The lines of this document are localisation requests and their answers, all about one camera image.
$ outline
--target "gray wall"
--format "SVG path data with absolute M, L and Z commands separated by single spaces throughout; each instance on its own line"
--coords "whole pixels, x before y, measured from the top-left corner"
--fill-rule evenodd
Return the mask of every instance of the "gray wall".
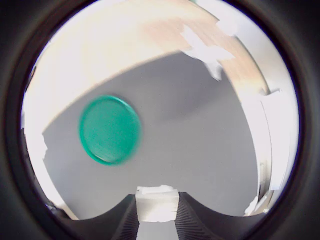
M 126 100 L 142 122 L 142 142 L 120 166 L 95 162 L 78 136 L 83 108 L 104 94 Z M 242 216 L 256 195 L 254 146 L 231 84 L 225 75 L 217 82 L 201 61 L 183 53 L 105 82 L 66 109 L 43 136 L 47 171 L 79 219 L 108 211 L 137 186 L 170 185 L 234 216 Z

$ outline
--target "white foam block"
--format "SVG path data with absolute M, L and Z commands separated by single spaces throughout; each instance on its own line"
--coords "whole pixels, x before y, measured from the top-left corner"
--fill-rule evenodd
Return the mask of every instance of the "white foam block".
M 177 216 L 179 193 L 172 186 L 138 186 L 135 194 L 139 222 L 168 222 Z

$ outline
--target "green disc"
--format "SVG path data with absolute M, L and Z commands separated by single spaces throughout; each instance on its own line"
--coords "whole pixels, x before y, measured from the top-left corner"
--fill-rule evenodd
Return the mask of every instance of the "green disc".
M 101 96 L 83 111 L 79 135 L 87 154 L 97 162 L 116 165 L 137 149 L 141 124 L 134 109 L 115 96 Z

